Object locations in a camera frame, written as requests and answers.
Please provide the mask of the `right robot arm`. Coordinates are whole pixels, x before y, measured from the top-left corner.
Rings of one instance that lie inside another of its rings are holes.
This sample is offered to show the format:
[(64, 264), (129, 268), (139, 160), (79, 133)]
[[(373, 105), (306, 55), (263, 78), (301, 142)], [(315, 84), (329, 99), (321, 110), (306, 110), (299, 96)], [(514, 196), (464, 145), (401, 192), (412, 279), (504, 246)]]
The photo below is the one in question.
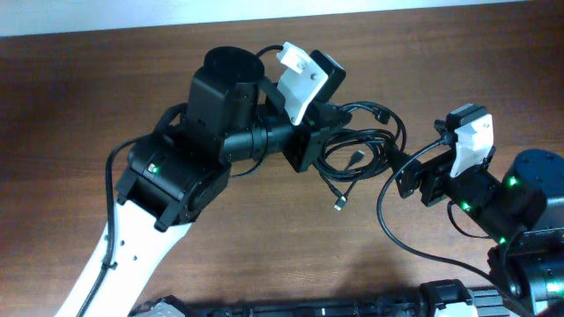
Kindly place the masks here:
[(563, 313), (563, 158), (540, 149), (520, 152), (502, 180), (492, 156), (457, 177), (455, 153), (421, 163), (389, 152), (401, 197), (418, 190), (430, 207), (445, 198), (496, 245), (488, 251), (489, 277), (534, 314)]

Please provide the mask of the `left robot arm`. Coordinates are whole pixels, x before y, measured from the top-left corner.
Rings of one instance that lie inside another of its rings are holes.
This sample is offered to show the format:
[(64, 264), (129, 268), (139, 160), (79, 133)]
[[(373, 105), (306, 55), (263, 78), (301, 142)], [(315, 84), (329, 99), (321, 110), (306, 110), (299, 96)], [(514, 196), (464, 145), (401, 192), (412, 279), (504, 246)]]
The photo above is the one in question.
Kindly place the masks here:
[(345, 70), (329, 55), (291, 43), (275, 48), (277, 82), (261, 56), (217, 47), (204, 57), (186, 102), (153, 131), (125, 143), (127, 166), (107, 179), (108, 221), (59, 309), (62, 316), (125, 316), (154, 270), (227, 186), (234, 162), (282, 153), (303, 173), (330, 135), (351, 120), (330, 97)]

